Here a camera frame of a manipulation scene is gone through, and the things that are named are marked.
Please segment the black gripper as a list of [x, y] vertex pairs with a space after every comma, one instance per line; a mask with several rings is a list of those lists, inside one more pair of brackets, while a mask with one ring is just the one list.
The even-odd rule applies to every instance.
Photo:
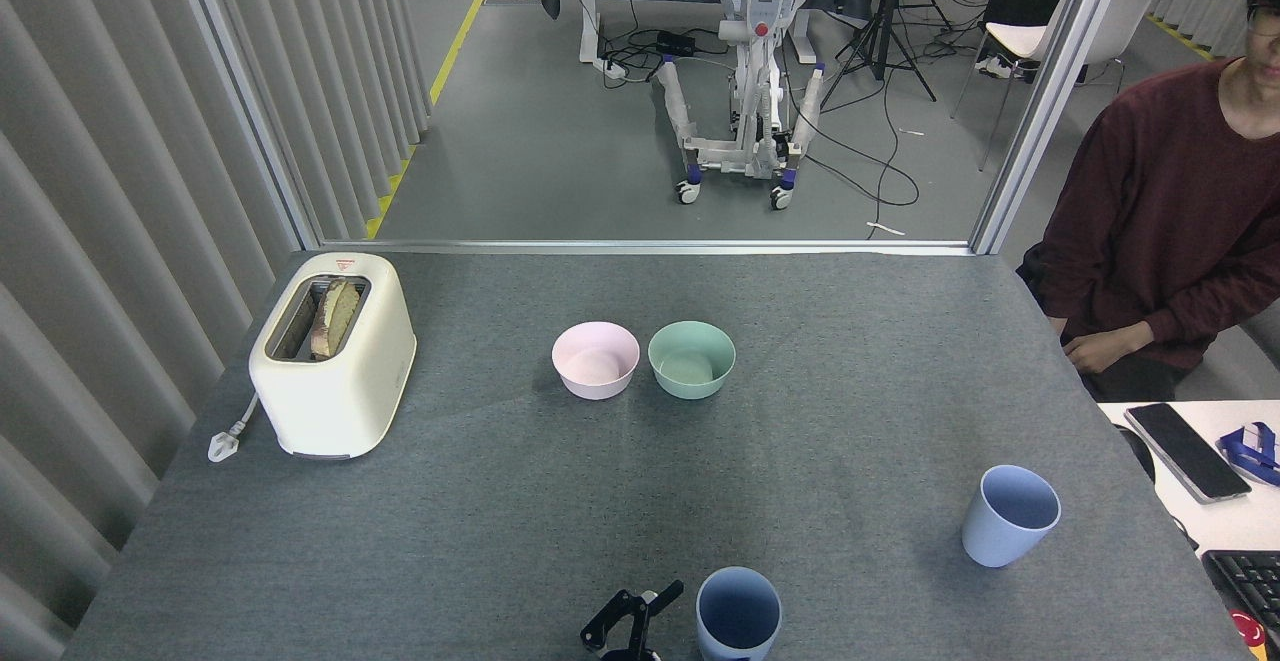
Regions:
[[[673, 603], [684, 589], [685, 584], [677, 579], [662, 592], [644, 591], [632, 594], [617, 591], [582, 628], [580, 641], [588, 651], [600, 656], [600, 661], [660, 661], [660, 656], [646, 644], [650, 620]], [[608, 633], [623, 619], [631, 621], [627, 644], [611, 648]]]

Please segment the person's left hand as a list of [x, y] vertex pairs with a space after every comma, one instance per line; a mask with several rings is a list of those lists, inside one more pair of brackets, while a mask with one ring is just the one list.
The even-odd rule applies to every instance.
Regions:
[[1080, 374], [1100, 374], [1120, 359], [1151, 345], [1155, 334], [1147, 322], [1088, 336], [1065, 343], [1062, 351]]

